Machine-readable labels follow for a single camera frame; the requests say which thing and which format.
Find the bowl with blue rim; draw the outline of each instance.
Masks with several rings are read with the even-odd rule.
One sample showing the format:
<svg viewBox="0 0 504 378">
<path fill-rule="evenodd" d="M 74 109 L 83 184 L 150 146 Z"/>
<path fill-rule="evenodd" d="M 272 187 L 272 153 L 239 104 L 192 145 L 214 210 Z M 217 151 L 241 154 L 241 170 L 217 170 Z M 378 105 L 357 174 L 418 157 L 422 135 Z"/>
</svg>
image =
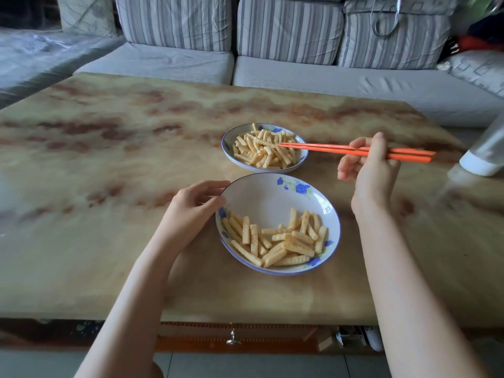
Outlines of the bowl with blue rim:
<svg viewBox="0 0 504 378">
<path fill-rule="evenodd" d="M 272 133 L 279 133 L 283 130 L 285 130 L 286 133 L 291 133 L 294 135 L 294 140 L 297 143 L 306 143 L 298 134 L 295 132 L 286 129 L 285 127 L 281 126 L 276 126 L 274 124 L 266 124 L 266 123 L 256 123 L 256 126 L 258 130 L 267 130 Z M 306 157 L 308 156 L 308 150 L 296 150 L 296 159 L 295 163 L 292 165 L 289 165 L 287 168 L 283 169 L 267 169 L 267 168 L 260 168 L 252 165 L 247 165 L 243 163 L 242 161 L 238 160 L 235 158 L 234 153 L 233 153 L 233 145 L 236 141 L 236 138 L 239 135 L 243 135 L 245 133 L 250 133 L 253 131 L 253 126 L 252 123 L 247 123 L 247 124 L 242 124 L 240 126 L 236 126 L 232 129 L 230 129 L 227 133 L 224 134 L 222 137 L 222 150 L 224 151 L 224 154 L 227 156 L 227 158 L 236 164 L 237 166 L 240 166 L 248 171 L 255 172 L 255 173 L 262 173 L 262 172 L 273 172 L 273 173 L 280 173 L 280 174 L 285 174 L 291 171 L 294 171 L 295 169 L 299 168 L 306 160 Z"/>
<path fill-rule="evenodd" d="M 336 210 L 320 191 L 303 180 L 278 173 L 251 174 L 231 183 L 222 195 L 226 198 L 226 206 L 215 213 L 220 239 L 236 260 L 255 271 L 276 276 L 306 273 L 325 263 L 338 246 L 341 226 Z M 223 223 L 224 218 L 230 220 L 232 211 L 233 215 L 241 218 L 248 216 L 250 223 L 257 224 L 260 229 L 278 228 L 279 224 L 287 227 L 291 208 L 297 210 L 298 217 L 304 211 L 317 215 L 320 224 L 327 227 L 327 232 L 322 239 L 322 252 L 315 254 L 304 264 L 268 268 L 254 265 L 233 246 L 231 243 L 233 235 Z M 310 223 L 315 227 L 313 219 L 310 219 Z"/>
</svg>

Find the marble tabletop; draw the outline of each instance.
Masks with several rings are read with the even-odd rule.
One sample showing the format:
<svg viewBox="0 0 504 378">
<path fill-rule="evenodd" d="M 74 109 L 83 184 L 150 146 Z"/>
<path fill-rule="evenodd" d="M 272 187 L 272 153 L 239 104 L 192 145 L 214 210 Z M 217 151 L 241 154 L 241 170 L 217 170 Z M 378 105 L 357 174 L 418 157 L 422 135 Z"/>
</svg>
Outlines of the marble tabletop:
<svg viewBox="0 0 504 378">
<path fill-rule="evenodd" d="M 105 318 L 171 197 L 247 174 L 220 142 L 253 121 L 309 142 L 381 130 L 395 145 L 438 151 L 436 163 L 403 164 L 394 210 L 459 324 L 504 325 L 504 179 L 452 169 L 463 145 L 410 106 L 87 73 L 0 111 L 0 317 Z M 261 274 L 228 253 L 210 222 L 174 266 L 162 319 L 376 324 L 353 185 L 337 180 L 338 160 L 311 153 L 293 172 L 340 215 L 331 260 L 299 276 Z"/>
</svg>

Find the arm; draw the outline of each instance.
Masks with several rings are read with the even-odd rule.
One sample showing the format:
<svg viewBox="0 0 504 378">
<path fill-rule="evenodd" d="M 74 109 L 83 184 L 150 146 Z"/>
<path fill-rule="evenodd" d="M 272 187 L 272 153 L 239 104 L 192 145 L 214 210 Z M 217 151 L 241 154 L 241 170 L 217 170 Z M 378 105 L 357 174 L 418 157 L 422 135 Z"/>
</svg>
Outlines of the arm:
<svg viewBox="0 0 504 378">
<path fill-rule="evenodd" d="M 168 275 L 178 254 L 224 206 L 229 181 L 195 184 L 173 197 L 133 265 L 76 378 L 138 378 L 151 371 Z"/>
<path fill-rule="evenodd" d="M 431 291 L 390 212 L 399 164 L 385 160 L 382 134 L 350 145 L 371 145 L 369 157 L 347 156 L 338 178 L 356 179 L 352 209 L 387 361 L 396 377 L 488 376 L 457 324 Z"/>
</svg>

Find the clear bottle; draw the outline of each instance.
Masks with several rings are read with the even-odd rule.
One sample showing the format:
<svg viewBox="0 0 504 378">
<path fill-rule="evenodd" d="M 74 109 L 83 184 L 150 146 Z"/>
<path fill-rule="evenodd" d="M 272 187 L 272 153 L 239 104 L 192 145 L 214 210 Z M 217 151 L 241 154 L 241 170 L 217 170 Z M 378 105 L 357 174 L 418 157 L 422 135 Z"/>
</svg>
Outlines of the clear bottle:
<svg viewBox="0 0 504 378">
<path fill-rule="evenodd" d="M 504 111 L 459 162 L 467 171 L 480 176 L 492 176 L 504 166 Z"/>
</svg>

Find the chopsticks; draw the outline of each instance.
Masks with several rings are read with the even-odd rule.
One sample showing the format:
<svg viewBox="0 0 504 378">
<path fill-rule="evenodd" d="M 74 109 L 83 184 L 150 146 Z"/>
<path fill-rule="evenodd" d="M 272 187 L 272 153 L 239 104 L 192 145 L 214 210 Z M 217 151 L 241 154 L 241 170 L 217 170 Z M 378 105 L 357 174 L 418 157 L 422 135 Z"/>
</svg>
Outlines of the chopsticks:
<svg viewBox="0 0 504 378">
<path fill-rule="evenodd" d="M 357 155 L 367 157 L 369 147 L 355 149 L 349 145 L 322 145 L 315 143 L 280 143 L 280 147 L 288 147 L 300 150 L 321 151 L 325 153 Z M 387 159 L 400 160 L 403 162 L 430 163 L 435 152 L 417 149 L 388 149 Z"/>
</svg>

